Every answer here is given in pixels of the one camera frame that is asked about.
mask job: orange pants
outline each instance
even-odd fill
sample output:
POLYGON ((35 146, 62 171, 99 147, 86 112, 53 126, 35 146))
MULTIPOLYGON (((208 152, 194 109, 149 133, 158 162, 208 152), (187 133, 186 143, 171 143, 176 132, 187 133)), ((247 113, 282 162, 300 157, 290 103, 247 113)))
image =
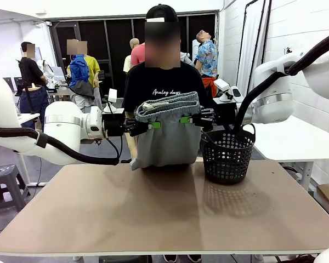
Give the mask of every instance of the orange pants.
POLYGON ((203 85, 205 86, 205 90, 211 89, 212 98, 217 96, 217 87, 214 85, 214 81, 216 78, 202 78, 203 85))

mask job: ceiling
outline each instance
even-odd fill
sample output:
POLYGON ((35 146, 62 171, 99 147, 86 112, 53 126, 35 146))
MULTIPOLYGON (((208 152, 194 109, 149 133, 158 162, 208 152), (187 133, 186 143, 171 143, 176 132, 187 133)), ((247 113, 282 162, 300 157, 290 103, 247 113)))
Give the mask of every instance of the ceiling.
POLYGON ((15 21, 26 21, 26 20, 34 20, 37 19, 34 16, 19 14, 15 12, 5 11, 0 9, 0 22, 4 22, 7 20, 13 19, 15 21))

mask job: man in blue floral shirt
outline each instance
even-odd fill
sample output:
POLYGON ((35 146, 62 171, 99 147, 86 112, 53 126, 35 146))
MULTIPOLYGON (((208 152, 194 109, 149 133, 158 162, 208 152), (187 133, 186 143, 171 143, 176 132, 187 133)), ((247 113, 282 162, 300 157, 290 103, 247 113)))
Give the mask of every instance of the man in blue floral shirt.
POLYGON ((217 76, 218 51, 211 40, 211 35, 201 30, 196 35, 196 40, 202 43, 198 49, 196 69, 203 78, 212 78, 217 76))

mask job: curtain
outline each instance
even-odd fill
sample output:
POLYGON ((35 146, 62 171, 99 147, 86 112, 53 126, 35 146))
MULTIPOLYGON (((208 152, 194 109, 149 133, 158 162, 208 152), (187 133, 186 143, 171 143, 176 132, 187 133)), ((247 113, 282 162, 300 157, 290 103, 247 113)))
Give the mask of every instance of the curtain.
POLYGON ((241 55, 237 73, 237 87, 243 96, 246 96, 247 91, 252 89, 253 80, 250 75, 260 65, 258 58, 262 57, 268 14, 268 3, 266 2, 266 0, 258 0, 246 8, 246 20, 242 33, 241 55))

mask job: red shirt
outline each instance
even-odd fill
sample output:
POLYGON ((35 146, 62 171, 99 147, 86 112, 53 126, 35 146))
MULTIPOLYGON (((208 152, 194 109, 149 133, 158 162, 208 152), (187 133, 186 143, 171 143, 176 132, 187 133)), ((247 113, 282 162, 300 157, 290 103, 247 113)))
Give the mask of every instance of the red shirt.
POLYGON ((136 66, 137 64, 142 63, 144 61, 145 61, 145 43, 133 48, 131 63, 132 65, 136 66))

